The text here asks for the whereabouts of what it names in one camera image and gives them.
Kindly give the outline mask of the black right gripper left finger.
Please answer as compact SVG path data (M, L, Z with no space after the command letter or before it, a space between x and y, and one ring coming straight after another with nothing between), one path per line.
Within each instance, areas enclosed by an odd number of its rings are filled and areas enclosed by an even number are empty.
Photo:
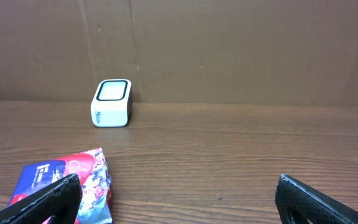
M0 224L74 224L82 198L77 174L70 174L0 211Z

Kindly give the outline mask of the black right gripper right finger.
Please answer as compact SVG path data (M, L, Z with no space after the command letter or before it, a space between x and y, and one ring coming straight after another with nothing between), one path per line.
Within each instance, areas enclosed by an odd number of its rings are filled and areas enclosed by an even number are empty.
M278 180L275 204L282 223L358 223L357 211L286 174Z

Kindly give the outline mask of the red purple Carefree pack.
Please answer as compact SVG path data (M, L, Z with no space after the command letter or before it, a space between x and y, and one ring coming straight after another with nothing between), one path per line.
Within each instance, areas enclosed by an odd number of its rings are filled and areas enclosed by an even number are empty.
M83 191L75 224L113 223L112 178L101 148L24 166L8 205L72 173Z

